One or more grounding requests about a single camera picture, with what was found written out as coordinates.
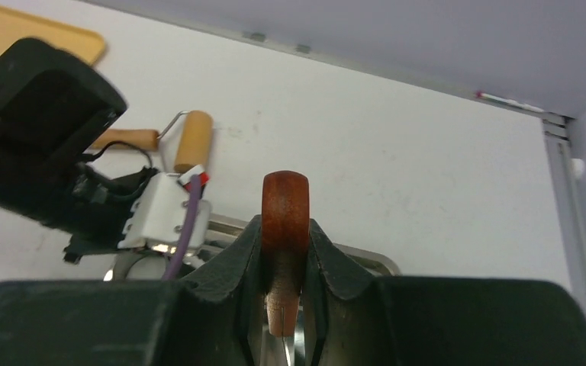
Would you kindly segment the yellow plastic tray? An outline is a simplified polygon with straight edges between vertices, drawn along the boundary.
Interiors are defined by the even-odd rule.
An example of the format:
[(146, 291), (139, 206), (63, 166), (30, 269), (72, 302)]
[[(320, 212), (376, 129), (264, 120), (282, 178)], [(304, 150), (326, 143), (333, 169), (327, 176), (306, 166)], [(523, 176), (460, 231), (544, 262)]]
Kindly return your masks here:
[(66, 50), (90, 65), (106, 51), (102, 35), (0, 5), (0, 56), (17, 40), (33, 37)]

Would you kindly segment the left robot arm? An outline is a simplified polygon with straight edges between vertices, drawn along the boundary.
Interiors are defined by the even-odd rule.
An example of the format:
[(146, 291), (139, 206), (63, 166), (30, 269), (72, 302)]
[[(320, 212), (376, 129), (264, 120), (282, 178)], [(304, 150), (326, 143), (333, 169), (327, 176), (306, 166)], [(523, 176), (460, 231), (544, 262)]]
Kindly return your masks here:
[(111, 254), (157, 169), (108, 178), (88, 148), (127, 109), (90, 65), (33, 37), (0, 56), (0, 208), (70, 236), (65, 259)]

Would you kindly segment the stainless steel tray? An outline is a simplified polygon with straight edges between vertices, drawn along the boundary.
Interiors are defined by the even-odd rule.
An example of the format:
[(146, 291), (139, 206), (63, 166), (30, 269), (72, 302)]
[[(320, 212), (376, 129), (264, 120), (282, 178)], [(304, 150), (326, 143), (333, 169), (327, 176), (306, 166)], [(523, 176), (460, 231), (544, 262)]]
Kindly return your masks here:
[[(246, 221), (212, 214), (208, 222), (204, 243), (193, 254), (184, 257), (184, 264), (178, 276), (184, 277), (200, 268), (213, 257), (224, 251), (242, 233)], [(399, 275), (398, 265), (390, 258), (364, 249), (334, 244), (341, 252), (348, 255), (375, 276)], [(164, 252), (142, 250), (140, 252), (122, 252), (116, 255), (110, 269), (105, 273), (104, 281), (124, 281), (126, 279), (161, 278), (169, 263)]]

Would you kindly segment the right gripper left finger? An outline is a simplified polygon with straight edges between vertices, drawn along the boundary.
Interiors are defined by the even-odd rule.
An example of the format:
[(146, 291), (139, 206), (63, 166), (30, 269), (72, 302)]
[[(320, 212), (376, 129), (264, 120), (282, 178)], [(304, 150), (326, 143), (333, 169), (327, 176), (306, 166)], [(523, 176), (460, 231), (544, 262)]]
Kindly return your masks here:
[(180, 280), (0, 282), (0, 365), (256, 365), (260, 217)]

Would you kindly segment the scraper with red handle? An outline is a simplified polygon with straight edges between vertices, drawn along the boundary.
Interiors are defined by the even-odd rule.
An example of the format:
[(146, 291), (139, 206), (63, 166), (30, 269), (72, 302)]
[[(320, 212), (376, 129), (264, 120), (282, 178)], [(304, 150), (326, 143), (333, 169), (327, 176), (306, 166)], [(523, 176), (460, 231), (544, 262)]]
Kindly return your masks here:
[(266, 175), (262, 185), (261, 259), (269, 333), (278, 338), (286, 365), (287, 339), (295, 335), (310, 245), (310, 193), (306, 176)]

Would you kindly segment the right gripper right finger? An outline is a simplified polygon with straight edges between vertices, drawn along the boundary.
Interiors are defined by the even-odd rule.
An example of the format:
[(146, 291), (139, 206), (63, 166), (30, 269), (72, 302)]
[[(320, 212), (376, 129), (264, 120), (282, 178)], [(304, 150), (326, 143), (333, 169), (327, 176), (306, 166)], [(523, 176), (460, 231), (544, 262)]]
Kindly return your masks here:
[(548, 281), (375, 276), (311, 223), (309, 365), (586, 365), (586, 318)]

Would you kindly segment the wooden rolling pin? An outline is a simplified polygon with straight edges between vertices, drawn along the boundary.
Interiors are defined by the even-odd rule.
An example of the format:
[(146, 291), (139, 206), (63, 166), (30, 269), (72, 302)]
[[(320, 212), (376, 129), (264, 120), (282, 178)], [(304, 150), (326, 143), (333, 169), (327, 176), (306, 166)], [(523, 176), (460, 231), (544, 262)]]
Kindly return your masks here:
[(213, 117), (204, 111), (180, 111), (162, 130), (106, 130), (90, 149), (133, 149), (158, 155), (170, 172), (184, 173), (208, 166), (214, 135)]

